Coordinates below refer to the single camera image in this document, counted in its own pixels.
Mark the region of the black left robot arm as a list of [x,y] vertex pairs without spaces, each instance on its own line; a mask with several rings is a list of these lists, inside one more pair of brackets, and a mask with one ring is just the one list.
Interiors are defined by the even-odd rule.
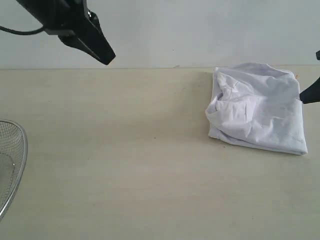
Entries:
[[19,0],[18,3],[44,26],[48,35],[58,36],[66,46],[85,52],[104,65],[115,59],[99,18],[88,8],[86,0]]

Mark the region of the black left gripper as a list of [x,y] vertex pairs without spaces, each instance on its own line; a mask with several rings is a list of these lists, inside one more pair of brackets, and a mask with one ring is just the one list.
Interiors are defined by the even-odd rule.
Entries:
[[104,36],[96,13],[86,0],[42,0],[42,31],[57,35],[68,47],[87,53],[98,62],[108,65],[116,57]]

